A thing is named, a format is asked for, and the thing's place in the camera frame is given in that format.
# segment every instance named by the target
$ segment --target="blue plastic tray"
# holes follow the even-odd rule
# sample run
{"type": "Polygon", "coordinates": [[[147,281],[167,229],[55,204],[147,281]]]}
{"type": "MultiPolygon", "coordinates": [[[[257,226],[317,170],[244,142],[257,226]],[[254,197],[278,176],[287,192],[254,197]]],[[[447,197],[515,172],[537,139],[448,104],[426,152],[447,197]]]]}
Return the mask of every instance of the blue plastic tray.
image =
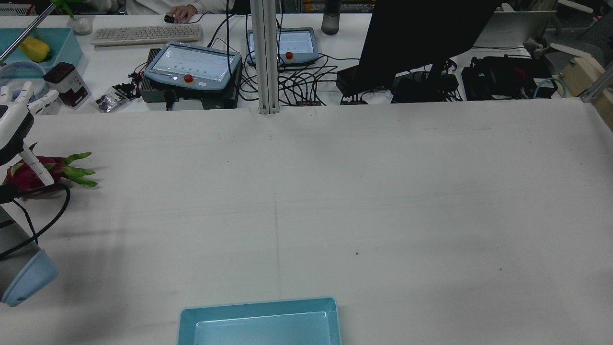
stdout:
{"type": "MultiPolygon", "coordinates": [[[[8,28],[0,29],[0,51],[4,51],[10,46],[13,41],[21,35],[25,28],[8,28]]],[[[77,42],[72,28],[36,28],[30,36],[37,38],[49,45],[50,51],[47,58],[39,62],[45,71],[51,70],[59,62],[66,62],[73,65],[78,65],[81,60],[83,51],[81,46],[77,42]]],[[[30,61],[19,48],[15,49],[4,61],[5,63],[11,63],[15,61],[30,61]]],[[[40,73],[36,73],[30,69],[23,69],[19,74],[15,76],[9,76],[11,78],[41,78],[40,73]]]]}
{"type": "Polygon", "coordinates": [[[177,345],[341,345],[332,297],[186,308],[177,345]]]}

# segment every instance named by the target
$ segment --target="robotic arm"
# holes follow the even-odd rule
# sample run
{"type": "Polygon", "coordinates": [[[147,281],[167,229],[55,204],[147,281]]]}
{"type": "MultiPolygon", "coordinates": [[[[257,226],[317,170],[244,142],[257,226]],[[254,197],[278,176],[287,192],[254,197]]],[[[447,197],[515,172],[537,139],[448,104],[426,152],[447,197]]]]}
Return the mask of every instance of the robotic arm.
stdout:
{"type": "MultiPolygon", "coordinates": [[[[23,140],[32,127],[33,115],[55,101],[58,92],[51,90],[28,104],[31,85],[26,82],[15,101],[8,87],[0,89],[0,165],[19,154],[45,185],[51,185],[53,178],[23,140]]],[[[58,273],[45,251],[0,207],[0,301],[18,306],[53,281],[58,273]]]]}

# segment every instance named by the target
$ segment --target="plastic container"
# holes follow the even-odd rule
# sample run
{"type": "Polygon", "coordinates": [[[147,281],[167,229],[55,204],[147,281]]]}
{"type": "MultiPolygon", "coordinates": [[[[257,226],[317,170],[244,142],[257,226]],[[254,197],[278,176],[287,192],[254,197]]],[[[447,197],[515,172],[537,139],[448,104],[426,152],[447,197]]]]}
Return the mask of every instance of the plastic container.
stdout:
{"type": "Polygon", "coordinates": [[[332,297],[186,308],[177,345],[341,345],[332,297]]]}
{"type": "Polygon", "coordinates": [[[43,76],[49,88],[59,92],[65,106],[76,109],[90,95],[89,88],[73,64],[60,62],[43,76]]]}
{"type": "MultiPolygon", "coordinates": [[[[0,29],[0,50],[4,51],[13,41],[21,35],[25,28],[3,28],[0,29]]],[[[30,37],[40,39],[49,45],[50,51],[46,59],[39,62],[45,71],[50,71],[60,62],[78,65],[83,51],[77,42],[72,28],[36,28],[30,33],[30,37]]],[[[14,61],[30,61],[21,50],[15,49],[4,61],[11,63],[14,61]]],[[[40,78],[40,74],[24,69],[18,71],[11,78],[40,78]]]]}

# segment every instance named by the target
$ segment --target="person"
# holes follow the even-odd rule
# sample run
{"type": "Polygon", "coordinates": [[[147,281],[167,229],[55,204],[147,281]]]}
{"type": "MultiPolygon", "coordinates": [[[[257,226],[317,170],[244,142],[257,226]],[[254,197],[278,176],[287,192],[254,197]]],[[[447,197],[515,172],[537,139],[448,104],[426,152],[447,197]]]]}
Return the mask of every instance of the person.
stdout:
{"type": "Polygon", "coordinates": [[[167,14],[175,18],[175,23],[186,23],[196,14],[224,14],[226,8],[232,10],[234,7],[234,0],[194,0],[187,5],[181,4],[181,2],[183,1],[126,0],[126,13],[167,14]]]}

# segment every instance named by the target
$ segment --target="robot finger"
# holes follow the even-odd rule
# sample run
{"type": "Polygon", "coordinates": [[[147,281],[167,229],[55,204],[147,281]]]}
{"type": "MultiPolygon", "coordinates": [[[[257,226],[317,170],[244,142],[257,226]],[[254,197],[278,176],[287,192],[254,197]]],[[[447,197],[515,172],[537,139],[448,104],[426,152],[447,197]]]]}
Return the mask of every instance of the robot finger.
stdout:
{"type": "Polygon", "coordinates": [[[28,110],[30,110],[30,114],[37,115],[43,111],[46,107],[51,105],[59,96],[59,92],[57,90],[50,90],[45,94],[45,96],[40,99],[28,104],[28,110]]]}
{"type": "Polygon", "coordinates": [[[28,101],[30,100],[30,97],[32,97],[32,82],[31,81],[27,81],[25,83],[23,83],[23,88],[21,89],[21,92],[19,93],[19,96],[17,96],[17,98],[15,99],[15,102],[20,102],[23,104],[27,104],[28,101]]]}
{"type": "Polygon", "coordinates": [[[10,88],[6,85],[0,88],[0,102],[11,102],[12,100],[13,95],[10,93],[10,88]]]}

